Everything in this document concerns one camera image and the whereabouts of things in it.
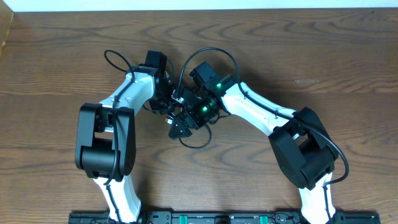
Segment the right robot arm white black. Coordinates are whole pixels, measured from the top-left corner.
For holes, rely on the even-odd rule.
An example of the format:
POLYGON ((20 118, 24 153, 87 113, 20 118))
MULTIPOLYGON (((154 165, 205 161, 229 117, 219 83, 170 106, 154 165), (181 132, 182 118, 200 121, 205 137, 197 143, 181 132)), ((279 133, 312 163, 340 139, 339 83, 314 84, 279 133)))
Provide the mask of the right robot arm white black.
POLYGON ((326 183, 338 152, 317 114, 310 108, 295 111, 279 106, 232 75, 217 75, 207 62, 195 67, 190 76, 202 95, 182 90, 182 109, 172 118, 169 137, 187 138, 192 129, 215 124, 220 110, 245 119, 268 137, 282 173, 298 187, 304 219, 330 223, 336 210, 326 183))

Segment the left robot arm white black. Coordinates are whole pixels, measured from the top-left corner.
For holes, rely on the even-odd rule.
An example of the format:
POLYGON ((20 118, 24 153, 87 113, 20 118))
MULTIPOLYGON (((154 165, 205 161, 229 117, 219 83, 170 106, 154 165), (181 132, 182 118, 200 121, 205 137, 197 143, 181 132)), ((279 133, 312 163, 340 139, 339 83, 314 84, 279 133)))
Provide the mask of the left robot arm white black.
POLYGON ((75 164, 100 187, 116 223, 138 221, 141 200, 134 190, 132 168, 136 160, 135 117, 145 103, 154 114, 173 109, 168 58, 150 50, 139 65, 127 64, 122 84, 99 103, 81 106, 75 164))

